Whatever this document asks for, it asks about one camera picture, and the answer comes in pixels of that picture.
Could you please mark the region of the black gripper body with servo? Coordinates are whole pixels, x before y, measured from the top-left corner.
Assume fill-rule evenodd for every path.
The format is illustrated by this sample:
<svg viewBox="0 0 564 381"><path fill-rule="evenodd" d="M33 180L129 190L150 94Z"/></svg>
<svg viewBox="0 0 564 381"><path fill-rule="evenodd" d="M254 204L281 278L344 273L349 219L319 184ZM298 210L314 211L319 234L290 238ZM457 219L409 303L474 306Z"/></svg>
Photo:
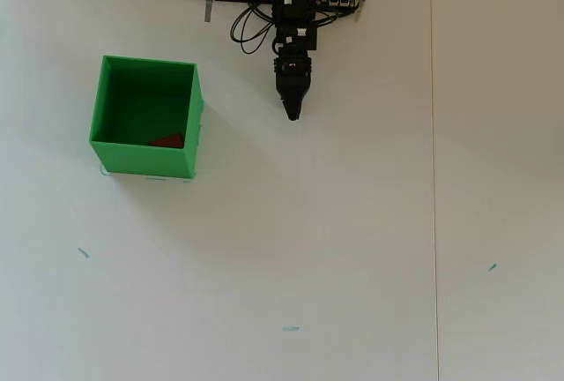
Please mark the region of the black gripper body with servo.
<svg viewBox="0 0 564 381"><path fill-rule="evenodd" d="M277 26L272 49L277 74L310 74L312 60L308 52L317 49L317 27Z"/></svg>

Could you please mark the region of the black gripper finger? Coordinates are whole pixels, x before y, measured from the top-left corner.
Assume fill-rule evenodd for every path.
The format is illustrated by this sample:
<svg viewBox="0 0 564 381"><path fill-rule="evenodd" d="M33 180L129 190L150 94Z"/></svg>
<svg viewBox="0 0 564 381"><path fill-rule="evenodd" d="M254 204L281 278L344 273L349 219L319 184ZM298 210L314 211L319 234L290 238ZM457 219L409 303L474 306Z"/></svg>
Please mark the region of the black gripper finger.
<svg viewBox="0 0 564 381"><path fill-rule="evenodd" d="M301 116L302 102L308 93L311 85L311 75L309 73L296 77L294 80L293 93L293 120L298 120Z"/></svg>
<svg viewBox="0 0 564 381"><path fill-rule="evenodd" d="M283 104L286 116L289 120L294 119L294 107L293 107L293 88L286 80L286 77L281 73L276 73L276 89L280 100Z"/></svg>

